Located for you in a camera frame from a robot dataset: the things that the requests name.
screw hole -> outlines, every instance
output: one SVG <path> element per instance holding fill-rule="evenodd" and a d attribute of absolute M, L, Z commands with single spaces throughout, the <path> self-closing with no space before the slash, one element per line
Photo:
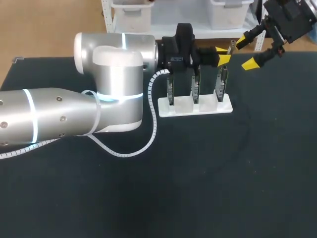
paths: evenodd
<path fill-rule="evenodd" d="M 59 119 L 61 122 L 67 121 L 67 118 L 65 116 L 61 116 Z"/>

silver robot arm segment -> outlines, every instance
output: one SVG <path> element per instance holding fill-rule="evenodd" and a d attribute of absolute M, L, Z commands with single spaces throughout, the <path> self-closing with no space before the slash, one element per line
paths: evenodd
<path fill-rule="evenodd" d="M 99 46 L 92 51 L 91 60 L 97 100 L 58 88 L 0 92 L 0 143 L 35 143 L 139 127 L 143 113 L 141 53 Z"/>

white tool holder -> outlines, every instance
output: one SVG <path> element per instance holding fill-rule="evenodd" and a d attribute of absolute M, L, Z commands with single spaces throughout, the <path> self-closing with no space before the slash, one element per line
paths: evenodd
<path fill-rule="evenodd" d="M 220 103 L 215 91 L 213 94 L 200 95 L 198 104 L 194 104 L 192 95 L 174 97 L 174 106 L 169 104 L 167 97 L 158 99 L 158 113 L 161 118 L 221 114 L 232 111 L 229 95 L 225 94 L 223 102 Z"/>

white shelf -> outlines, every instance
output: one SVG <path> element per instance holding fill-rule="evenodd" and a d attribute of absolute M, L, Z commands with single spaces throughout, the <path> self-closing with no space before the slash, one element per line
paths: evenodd
<path fill-rule="evenodd" d="M 178 23 L 191 23 L 196 39 L 240 38 L 245 31 L 251 30 L 258 22 L 248 10 L 243 28 L 230 30 L 211 30 L 205 0 L 156 0 L 152 8 L 150 32 L 157 40 L 163 36 L 174 36 Z M 121 33 L 114 24 L 114 31 Z"/>

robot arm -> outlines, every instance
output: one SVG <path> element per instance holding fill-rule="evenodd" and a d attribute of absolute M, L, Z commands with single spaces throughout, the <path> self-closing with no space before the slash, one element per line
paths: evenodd
<path fill-rule="evenodd" d="M 282 57 L 283 45 L 292 43 L 313 29 L 317 22 L 316 0 L 268 0 L 264 3 L 268 15 L 259 26 L 246 31 L 237 41 L 237 49 L 251 43 L 262 31 L 266 30 L 273 38 L 272 48 L 255 54 L 242 67 L 245 70 L 262 67 L 276 55 Z"/>
<path fill-rule="evenodd" d="M 90 66 L 86 70 L 96 82 L 95 98 L 59 88 L 0 92 L 0 142 L 27 144 L 139 127 L 143 113 L 141 53 L 97 46 Z"/>

